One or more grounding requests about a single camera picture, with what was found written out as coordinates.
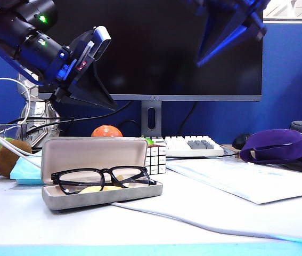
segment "black cable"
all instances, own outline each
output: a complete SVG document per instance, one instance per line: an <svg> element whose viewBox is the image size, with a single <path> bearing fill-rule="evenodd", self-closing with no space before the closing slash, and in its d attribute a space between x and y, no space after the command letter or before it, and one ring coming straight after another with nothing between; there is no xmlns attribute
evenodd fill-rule
<svg viewBox="0 0 302 256"><path fill-rule="evenodd" d="M36 127L36 128L33 128L31 129L30 131L27 132L27 135L28 134L31 134L33 132L36 132L38 131L39 129L43 128L43 127L46 127L46 126L50 126L50 125L54 125L54 124L61 124L61 123L67 123L67 122L77 122L77 121L86 121L86 120L93 120L93 119L99 119L99 118L105 118L105 117L108 117L108 116L112 116L122 110L124 110L125 108L127 108L133 101L129 101L126 105L124 105L123 107L119 108L118 110L115 110L109 114L106 114L106 115L102 115L102 116L94 116L94 117L86 117L86 118L79 118L79 119L73 119L73 120L66 120L66 121L59 121L59 122L54 122L54 123L49 123L49 124L43 124L39 127Z"/></svg>
<svg viewBox="0 0 302 256"><path fill-rule="evenodd" d="M34 119L36 119L36 120L62 120L62 119L74 120L75 118L72 117L72 116L65 116L65 117L28 117L27 118L27 120L34 120ZM22 120L24 120L24 117L12 120L12 121L8 122L8 124L14 124L14 123L17 123L17 122L22 121Z"/></svg>
<svg viewBox="0 0 302 256"><path fill-rule="evenodd" d="M225 157L225 156L238 156L239 153L235 153L235 154L230 154L230 155L223 155L223 156L218 156L218 157Z"/></svg>
<svg viewBox="0 0 302 256"><path fill-rule="evenodd" d="M182 129L183 129L183 126L184 124L186 123L186 121L189 119L189 117L191 116L191 114L193 113L194 109L196 108L197 106L197 101L195 101L192 105L192 108L190 110L190 112L187 114L187 116L185 117L185 119L182 121L180 127L179 127L179 130L178 130L178 136L182 136Z"/></svg>
<svg viewBox="0 0 302 256"><path fill-rule="evenodd" d="M126 124L126 123L134 123L134 124L136 124L136 125L141 129L141 125L140 125L137 121L131 120L131 119L123 120L122 122L120 122L120 123L117 125L117 128L120 129L121 126L123 126L123 125Z"/></svg>
<svg viewBox="0 0 302 256"><path fill-rule="evenodd" d="M68 131L69 131L71 125L73 124L73 121L74 121L74 119L70 120L70 123L68 124L68 126L62 131L62 134L63 134L62 136L67 136Z"/></svg>

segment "desk surface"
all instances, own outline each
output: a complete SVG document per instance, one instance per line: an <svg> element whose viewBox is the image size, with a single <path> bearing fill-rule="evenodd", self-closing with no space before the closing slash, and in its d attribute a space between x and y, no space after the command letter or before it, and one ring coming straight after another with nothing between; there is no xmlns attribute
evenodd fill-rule
<svg viewBox="0 0 302 256"><path fill-rule="evenodd" d="M167 212L208 226L302 236L302 197L256 205L167 170L153 175L161 196L125 204ZM262 243L112 205L51 211L40 186L0 179L0 245L148 245Z"/></svg>

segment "paper document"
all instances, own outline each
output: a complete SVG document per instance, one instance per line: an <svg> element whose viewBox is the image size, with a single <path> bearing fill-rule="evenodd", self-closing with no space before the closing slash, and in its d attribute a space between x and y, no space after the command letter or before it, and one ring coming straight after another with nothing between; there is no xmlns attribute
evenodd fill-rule
<svg viewBox="0 0 302 256"><path fill-rule="evenodd" d="M173 160L166 167L256 204L302 196L302 172L228 157Z"/></svg>

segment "purple strap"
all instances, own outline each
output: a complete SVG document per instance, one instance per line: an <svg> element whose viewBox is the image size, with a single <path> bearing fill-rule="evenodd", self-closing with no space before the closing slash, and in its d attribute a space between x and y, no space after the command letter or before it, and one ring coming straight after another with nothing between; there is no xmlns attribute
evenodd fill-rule
<svg viewBox="0 0 302 256"><path fill-rule="evenodd" d="M266 130L250 136L240 151L246 162L283 164L302 161L302 134L290 129Z"/></svg>

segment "blue partition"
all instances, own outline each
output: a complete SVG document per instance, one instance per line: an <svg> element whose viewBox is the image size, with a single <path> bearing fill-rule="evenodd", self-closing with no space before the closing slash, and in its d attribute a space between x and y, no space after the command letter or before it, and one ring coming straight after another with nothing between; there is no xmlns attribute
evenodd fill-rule
<svg viewBox="0 0 302 256"><path fill-rule="evenodd" d="M302 120L302 24L267 24L263 51L263 98L260 102L199 102L183 127L183 135L208 134L219 143L231 143L240 133L289 128ZM15 77L16 72L0 59L0 76ZM123 106L127 102L118 102ZM0 82L0 123L16 119L23 107L15 84ZM163 102L163 135L176 135L192 102ZM56 104L61 116L76 118L109 113L92 107ZM89 136L101 124L118 125L132 119L140 123L140 102L133 102L122 112L95 121L71 125L66 135ZM134 123L125 123L125 136L139 136Z"/></svg>

